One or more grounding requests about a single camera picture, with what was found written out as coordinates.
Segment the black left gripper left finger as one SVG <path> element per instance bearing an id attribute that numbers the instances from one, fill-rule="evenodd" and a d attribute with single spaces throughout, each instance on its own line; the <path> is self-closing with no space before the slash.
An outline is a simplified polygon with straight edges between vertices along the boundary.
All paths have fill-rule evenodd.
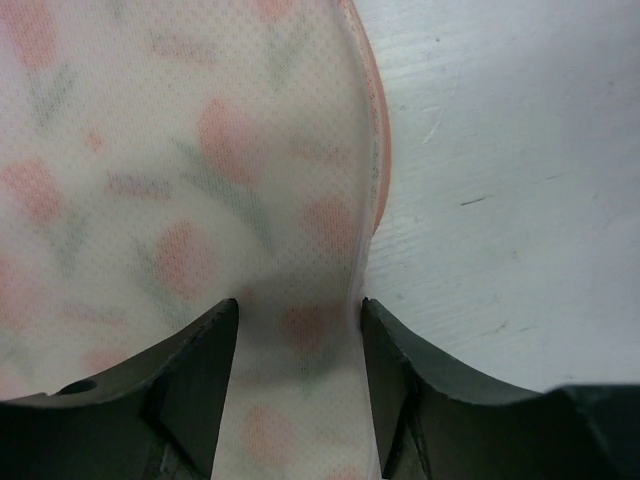
<path id="1" fill-rule="evenodd" d="M 99 374 L 2 402 L 2 478 L 210 478 L 238 323 L 222 301 Z"/>

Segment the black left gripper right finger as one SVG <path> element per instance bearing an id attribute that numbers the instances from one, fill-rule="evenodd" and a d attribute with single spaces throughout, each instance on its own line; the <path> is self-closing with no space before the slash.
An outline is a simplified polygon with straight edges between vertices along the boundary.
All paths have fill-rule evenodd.
<path id="1" fill-rule="evenodd" d="M 362 304 L 361 331 L 383 478 L 638 478 L 638 385 L 520 388 L 429 343 L 376 300 Z"/>

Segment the pink patterned mesh laundry bag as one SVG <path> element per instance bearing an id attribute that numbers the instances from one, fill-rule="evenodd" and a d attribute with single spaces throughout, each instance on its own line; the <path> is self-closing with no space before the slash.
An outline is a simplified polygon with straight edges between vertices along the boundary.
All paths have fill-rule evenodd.
<path id="1" fill-rule="evenodd" d="M 358 328 L 390 130 L 351 1 L 1 5 L 1 396 L 220 300 L 215 479 L 377 479 Z"/>

